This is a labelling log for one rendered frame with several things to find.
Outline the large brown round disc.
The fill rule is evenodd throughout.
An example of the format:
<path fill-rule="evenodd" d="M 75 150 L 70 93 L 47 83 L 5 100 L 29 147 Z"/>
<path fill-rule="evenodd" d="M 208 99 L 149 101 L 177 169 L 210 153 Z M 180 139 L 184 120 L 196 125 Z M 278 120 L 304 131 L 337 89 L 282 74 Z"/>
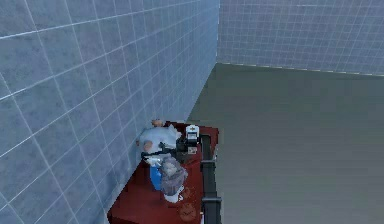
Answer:
<path fill-rule="evenodd" d="M 179 217 L 184 222 L 191 222 L 196 219 L 196 208 L 191 203 L 184 203 L 179 209 Z"/>

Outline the red-brown cabinet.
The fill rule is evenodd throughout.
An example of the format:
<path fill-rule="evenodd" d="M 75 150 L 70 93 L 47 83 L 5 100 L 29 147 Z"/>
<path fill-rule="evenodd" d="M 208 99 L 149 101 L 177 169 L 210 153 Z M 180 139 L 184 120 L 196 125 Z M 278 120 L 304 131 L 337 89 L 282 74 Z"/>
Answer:
<path fill-rule="evenodd" d="M 194 131 L 199 135 L 197 153 L 187 163 L 181 163 L 188 172 L 181 192 L 183 199 L 177 203 L 166 201 L 151 183 L 149 165 L 141 162 L 107 212 L 110 224 L 222 224 L 222 199 L 215 180 L 219 131 L 206 126 Z M 195 220 L 184 222 L 179 217 L 184 203 L 196 208 Z"/>

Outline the blue spray bottle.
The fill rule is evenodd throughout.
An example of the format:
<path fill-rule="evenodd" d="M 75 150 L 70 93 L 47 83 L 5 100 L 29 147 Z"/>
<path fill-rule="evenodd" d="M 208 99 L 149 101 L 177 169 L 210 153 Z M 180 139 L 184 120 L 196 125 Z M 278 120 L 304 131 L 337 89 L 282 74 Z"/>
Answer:
<path fill-rule="evenodd" d="M 146 162 L 149 164 L 150 168 L 150 180 L 155 190 L 159 191 L 161 189 L 161 178 L 162 174 L 160 172 L 161 160 L 159 158 L 149 157 L 146 159 Z"/>

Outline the grey speckled container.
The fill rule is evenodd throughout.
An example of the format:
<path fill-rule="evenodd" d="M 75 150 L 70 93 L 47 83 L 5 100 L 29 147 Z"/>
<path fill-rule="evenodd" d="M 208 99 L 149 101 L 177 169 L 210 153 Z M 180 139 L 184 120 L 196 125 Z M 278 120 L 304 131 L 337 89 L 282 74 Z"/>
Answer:
<path fill-rule="evenodd" d="M 160 190 L 166 201 L 177 203 L 183 199 L 181 192 L 184 190 L 184 182 L 188 172 L 174 157 L 163 159 L 159 168 L 161 173 Z"/>

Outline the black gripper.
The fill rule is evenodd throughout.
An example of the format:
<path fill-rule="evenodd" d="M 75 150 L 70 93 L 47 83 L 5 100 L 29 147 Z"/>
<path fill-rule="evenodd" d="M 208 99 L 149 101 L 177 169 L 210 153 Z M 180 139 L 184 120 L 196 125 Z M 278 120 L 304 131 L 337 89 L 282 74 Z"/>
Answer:
<path fill-rule="evenodd" d="M 180 163 L 184 164 L 184 163 L 187 163 L 197 153 L 197 142 L 194 140 L 188 140 L 182 137 L 180 137 L 176 141 L 176 145 L 170 145 L 170 144 L 160 142 L 159 147 L 162 150 L 168 150 L 168 151 L 158 151 L 154 153 L 141 152 L 141 158 L 169 154 L 170 156 L 173 156 L 173 157 L 176 156 L 176 159 Z"/>

